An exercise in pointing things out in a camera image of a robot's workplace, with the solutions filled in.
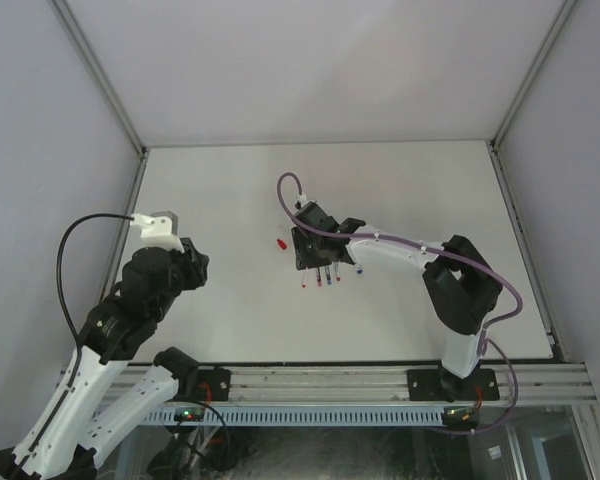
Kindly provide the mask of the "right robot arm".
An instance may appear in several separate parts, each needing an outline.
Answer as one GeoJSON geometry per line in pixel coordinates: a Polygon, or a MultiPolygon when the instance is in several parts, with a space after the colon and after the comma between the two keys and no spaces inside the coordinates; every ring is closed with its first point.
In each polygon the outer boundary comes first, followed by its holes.
{"type": "Polygon", "coordinates": [[[317,203],[295,204],[291,229],[296,268],[349,265],[360,274],[370,264],[419,277],[446,336],[436,379],[430,389],[447,401],[478,399],[488,385],[477,379],[481,329],[497,305],[503,286],[489,275],[486,260],[467,238],[415,247],[391,242],[365,221],[342,222],[317,203]]]}

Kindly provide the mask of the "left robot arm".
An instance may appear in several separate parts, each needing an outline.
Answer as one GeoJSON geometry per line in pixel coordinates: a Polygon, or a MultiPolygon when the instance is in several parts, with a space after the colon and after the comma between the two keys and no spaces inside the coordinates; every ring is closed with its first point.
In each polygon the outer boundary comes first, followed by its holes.
{"type": "Polygon", "coordinates": [[[136,251],[113,293],[88,314],[52,400],[26,437],[0,450],[4,479],[93,479],[141,420],[169,400],[191,399],[199,364],[176,347],[156,355],[142,379],[97,409],[175,299],[205,285],[209,258],[188,238],[178,249],[136,251]]]}

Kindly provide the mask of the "thin white red pen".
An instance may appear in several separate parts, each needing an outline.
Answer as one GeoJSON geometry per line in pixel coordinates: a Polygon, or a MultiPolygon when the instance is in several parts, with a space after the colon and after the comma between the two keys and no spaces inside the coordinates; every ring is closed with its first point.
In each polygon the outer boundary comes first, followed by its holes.
{"type": "Polygon", "coordinates": [[[302,274],[302,282],[301,282],[301,287],[303,289],[307,287],[308,276],[309,276],[309,270],[308,269],[304,269],[303,274],[302,274]]]}

